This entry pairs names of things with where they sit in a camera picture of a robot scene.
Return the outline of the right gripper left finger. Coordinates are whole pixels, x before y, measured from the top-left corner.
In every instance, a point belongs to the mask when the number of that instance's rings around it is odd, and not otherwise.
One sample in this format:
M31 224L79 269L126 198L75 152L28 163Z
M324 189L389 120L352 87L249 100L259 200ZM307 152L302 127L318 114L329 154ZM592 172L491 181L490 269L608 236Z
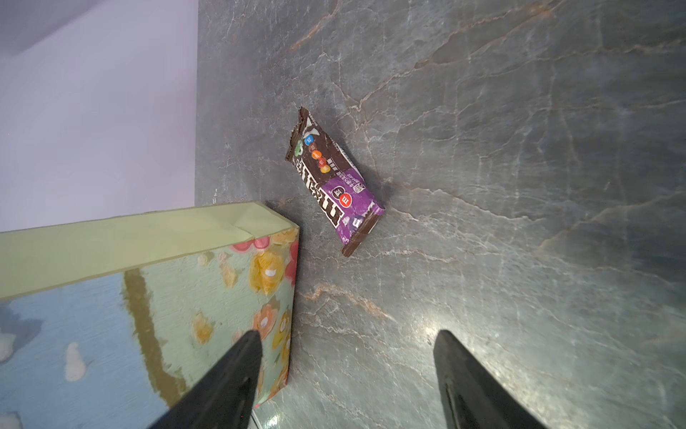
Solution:
M247 428L263 355L259 332L246 332L152 429Z

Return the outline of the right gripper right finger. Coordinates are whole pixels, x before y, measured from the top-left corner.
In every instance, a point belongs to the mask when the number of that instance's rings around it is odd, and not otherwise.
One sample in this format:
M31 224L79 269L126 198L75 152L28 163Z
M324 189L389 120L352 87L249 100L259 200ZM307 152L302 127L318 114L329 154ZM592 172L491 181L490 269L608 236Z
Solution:
M452 332L438 332L433 357L448 428L545 428Z

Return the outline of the illustrated paper gift bag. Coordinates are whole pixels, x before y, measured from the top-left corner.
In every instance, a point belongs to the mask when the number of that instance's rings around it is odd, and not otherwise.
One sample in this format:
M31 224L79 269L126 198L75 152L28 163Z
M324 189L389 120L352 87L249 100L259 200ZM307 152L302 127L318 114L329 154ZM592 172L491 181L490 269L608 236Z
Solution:
M247 332L289 381L298 226L257 203L1 236L1 425L144 428Z

